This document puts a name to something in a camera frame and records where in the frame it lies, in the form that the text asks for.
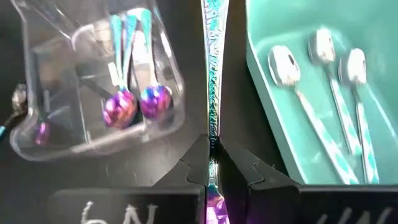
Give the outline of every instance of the plastic container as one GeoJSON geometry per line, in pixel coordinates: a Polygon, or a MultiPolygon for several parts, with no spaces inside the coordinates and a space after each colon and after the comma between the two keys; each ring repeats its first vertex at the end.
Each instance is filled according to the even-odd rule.
{"type": "MultiPolygon", "coordinates": [[[[330,30],[336,50],[331,71],[352,48],[366,56],[368,81],[358,87],[368,120],[380,184],[397,184],[398,104],[396,103],[398,29],[392,1],[247,0],[247,63],[289,175],[302,184],[342,184],[294,91],[277,86],[267,56],[274,45],[285,45],[301,71],[297,85],[317,118],[364,183],[361,156],[349,154],[332,97],[330,81],[308,56],[308,40],[321,27],[330,30]]],[[[354,97],[339,82],[349,115],[356,125],[354,97]]]]}
{"type": "MultiPolygon", "coordinates": [[[[29,104],[28,116],[10,137],[20,156],[46,161],[134,150],[180,127],[183,80],[157,7],[148,1],[12,0],[22,18],[29,104]],[[110,72],[115,57],[109,17],[136,8],[155,12],[151,16],[157,81],[171,91],[173,106],[162,119],[138,114],[128,128],[109,128],[103,120],[104,102],[119,90],[110,72]]],[[[142,76],[146,68],[134,66],[134,73],[142,76]]],[[[137,99],[143,88],[131,90],[137,99]]]]}

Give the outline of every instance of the clear plastic tray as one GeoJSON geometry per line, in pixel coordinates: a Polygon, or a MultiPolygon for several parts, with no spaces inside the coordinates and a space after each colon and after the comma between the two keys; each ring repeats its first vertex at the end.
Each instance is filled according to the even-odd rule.
{"type": "MultiPolygon", "coordinates": [[[[180,127],[183,80],[156,5],[148,1],[12,0],[22,18],[29,104],[29,114],[10,137],[20,156],[46,161],[134,150],[134,145],[180,127]],[[130,127],[109,128],[103,120],[104,102],[119,87],[111,76],[115,59],[108,19],[137,8],[155,12],[151,14],[155,70],[157,81],[171,91],[172,107],[161,119],[148,120],[138,112],[130,127]]],[[[147,69],[134,60],[134,77],[146,85],[147,69]]],[[[131,89],[137,99],[146,87],[142,85],[131,89]]]]}

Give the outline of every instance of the dark table surface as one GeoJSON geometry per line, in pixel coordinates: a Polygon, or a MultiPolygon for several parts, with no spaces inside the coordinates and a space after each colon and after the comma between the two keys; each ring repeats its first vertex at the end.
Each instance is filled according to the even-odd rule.
{"type": "MultiPolygon", "coordinates": [[[[0,223],[46,223],[45,203],[60,189],[150,186],[166,174],[200,133],[206,133],[206,76],[200,1],[164,0],[158,7],[186,84],[187,117],[176,133],[112,156],[29,162],[0,142],[0,223]]],[[[230,0],[226,31],[221,135],[286,173],[245,62],[243,0],[230,0]]],[[[24,79],[21,26],[9,0],[0,3],[0,121],[24,79]]]]}

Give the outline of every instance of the iridescent spoon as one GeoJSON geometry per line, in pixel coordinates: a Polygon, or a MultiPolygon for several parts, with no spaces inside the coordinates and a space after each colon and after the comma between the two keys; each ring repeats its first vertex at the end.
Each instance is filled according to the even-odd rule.
{"type": "Polygon", "coordinates": [[[155,74],[154,54],[152,51],[152,13],[148,9],[143,9],[139,20],[145,36],[145,48],[149,63],[149,86],[141,91],[140,109],[147,119],[157,119],[162,117],[172,105],[172,95],[166,86],[157,82],[155,74]]]}
{"type": "Polygon", "coordinates": [[[120,90],[108,99],[104,106],[103,118],[105,124],[114,128],[126,128],[133,121],[137,112],[137,101],[134,95],[128,90],[127,72],[123,72],[122,65],[122,41],[123,24],[122,19],[117,16],[111,16],[111,30],[113,33],[114,53],[116,57],[116,71],[119,78],[120,90]]]}
{"type": "Polygon", "coordinates": [[[298,96],[304,111],[306,112],[314,130],[323,147],[328,154],[331,163],[335,167],[338,176],[344,184],[359,184],[352,168],[348,164],[344,155],[331,138],[322,121],[316,116],[311,104],[307,101],[304,94],[299,91],[296,84],[300,81],[300,68],[295,61],[291,51],[282,45],[274,46],[268,54],[268,65],[271,76],[278,86],[291,86],[298,96]]]}
{"type": "Polygon", "coordinates": [[[225,29],[229,0],[201,0],[207,72],[208,135],[210,138],[209,184],[206,223],[229,223],[224,197],[218,191],[217,145],[220,136],[221,84],[225,29]]]}
{"type": "Polygon", "coordinates": [[[357,90],[358,85],[364,85],[366,83],[366,60],[365,54],[361,49],[352,49],[347,58],[340,59],[339,77],[343,83],[349,83],[351,85],[356,101],[356,117],[363,148],[365,182],[367,184],[379,184],[379,173],[374,158],[368,122],[365,116],[363,102],[357,90]]]}
{"type": "Polygon", "coordinates": [[[362,148],[353,121],[351,120],[343,95],[341,94],[337,78],[334,77],[330,70],[329,65],[335,61],[336,54],[333,40],[328,29],[318,29],[315,35],[310,38],[308,42],[308,52],[313,63],[323,65],[323,69],[330,79],[331,90],[349,152],[352,155],[361,155],[362,148]]]}

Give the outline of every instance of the black holder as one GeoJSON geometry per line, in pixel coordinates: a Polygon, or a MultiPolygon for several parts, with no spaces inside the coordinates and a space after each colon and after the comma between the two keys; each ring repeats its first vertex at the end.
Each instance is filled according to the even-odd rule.
{"type": "Polygon", "coordinates": [[[221,143],[221,186],[231,223],[398,223],[395,186],[300,185],[236,144],[221,143]]]}
{"type": "Polygon", "coordinates": [[[51,224],[205,223],[210,143],[200,135],[175,167],[152,187],[61,190],[50,197],[51,224]]]}
{"type": "MultiPolygon", "coordinates": [[[[234,143],[220,139],[218,152],[231,224],[398,223],[395,187],[302,186],[234,143]]],[[[153,223],[205,223],[209,155],[208,137],[201,135],[152,187],[57,192],[49,201],[50,223],[80,223],[88,202],[89,217],[107,223],[134,218],[128,208],[146,223],[154,206],[153,223]]]]}

